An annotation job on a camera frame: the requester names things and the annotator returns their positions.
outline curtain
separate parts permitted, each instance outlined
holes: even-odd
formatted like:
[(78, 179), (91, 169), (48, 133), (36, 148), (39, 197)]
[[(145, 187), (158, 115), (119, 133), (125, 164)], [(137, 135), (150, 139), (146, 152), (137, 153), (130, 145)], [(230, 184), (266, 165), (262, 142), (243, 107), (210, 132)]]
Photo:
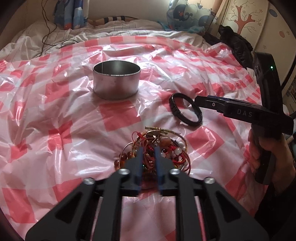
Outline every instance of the curtain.
[(171, 0), (167, 11), (172, 30), (202, 34), (211, 31), (223, 0)]
[(89, 0), (58, 0), (54, 8), (54, 23), (64, 30), (86, 26)]

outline red and white checkered tablecloth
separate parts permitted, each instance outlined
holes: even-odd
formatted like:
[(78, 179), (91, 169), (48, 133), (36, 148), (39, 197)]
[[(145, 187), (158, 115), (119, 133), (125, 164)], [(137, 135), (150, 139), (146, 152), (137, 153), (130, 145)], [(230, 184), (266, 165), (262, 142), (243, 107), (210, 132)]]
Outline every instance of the red and white checkered tablecloth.
[[(110, 102), (93, 93), (92, 67), (107, 59), (141, 67), (135, 96)], [(212, 176), (251, 214), (258, 208), (264, 190), (247, 163), (250, 124), (202, 109), (202, 126), (190, 128), (168, 105), (173, 92), (260, 103), (258, 85), (227, 46), (203, 51), (159, 37), (106, 37), (1, 61), (0, 73), (0, 207), (22, 237), (83, 178), (108, 177), (131, 133), (145, 126), (185, 136), (191, 176)], [(174, 240), (174, 214), (174, 199), (156, 191), (124, 198), (121, 240)]]

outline bed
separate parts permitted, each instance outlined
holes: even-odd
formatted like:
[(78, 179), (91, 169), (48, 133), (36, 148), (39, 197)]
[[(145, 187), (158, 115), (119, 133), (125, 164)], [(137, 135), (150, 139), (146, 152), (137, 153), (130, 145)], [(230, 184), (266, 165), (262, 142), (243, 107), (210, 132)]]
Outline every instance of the bed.
[[(213, 176), (254, 215), (266, 188), (248, 165), (250, 124), (202, 109), (203, 124), (195, 129), (168, 106), (174, 92), (260, 104), (254, 71), (242, 68), (226, 45), (210, 46), (200, 35), (164, 31), (149, 20), (57, 29), (47, 41), (53, 46), (42, 50), (47, 32), (36, 21), (0, 51), (0, 207), (10, 224), (0, 220), (18, 233), (10, 237), (24, 238), (83, 178), (109, 176), (131, 133), (145, 126), (185, 136), (191, 176)], [(93, 94), (92, 67), (106, 59), (141, 67), (136, 96), (109, 102)], [(148, 190), (125, 198), (122, 213), (122, 240), (174, 240), (173, 198)]]

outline silver cylindrical bowl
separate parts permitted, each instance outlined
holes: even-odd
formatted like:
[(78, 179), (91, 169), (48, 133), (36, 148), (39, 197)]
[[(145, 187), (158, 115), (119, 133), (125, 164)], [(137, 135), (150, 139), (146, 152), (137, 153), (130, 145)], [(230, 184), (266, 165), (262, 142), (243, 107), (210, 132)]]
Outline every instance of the silver cylindrical bowl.
[(123, 60), (107, 60), (93, 68), (94, 92), (107, 100), (125, 99), (137, 93), (141, 68)]

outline pile of bracelets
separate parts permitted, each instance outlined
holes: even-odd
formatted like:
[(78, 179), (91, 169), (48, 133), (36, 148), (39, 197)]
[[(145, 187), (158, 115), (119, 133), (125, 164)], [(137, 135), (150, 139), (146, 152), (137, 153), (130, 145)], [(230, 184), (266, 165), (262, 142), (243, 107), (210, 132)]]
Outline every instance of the pile of bracelets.
[[(146, 180), (155, 179), (155, 157), (154, 146), (159, 146), (161, 156), (171, 159), (178, 168), (184, 172), (191, 170), (190, 158), (187, 154), (187, 141), (180, 134), (159, 127), (145, 127), (145, 132), (133, 132), (132, 142), (128, 143), (121, 153), (119, 159), (114, 162), (116, 170), (124, 168), (126, 160), (137, 156), (139, 147), (143, 148), (143, 178)], [(169, 134), (180, 138), (181, 141), (176, 141)]]

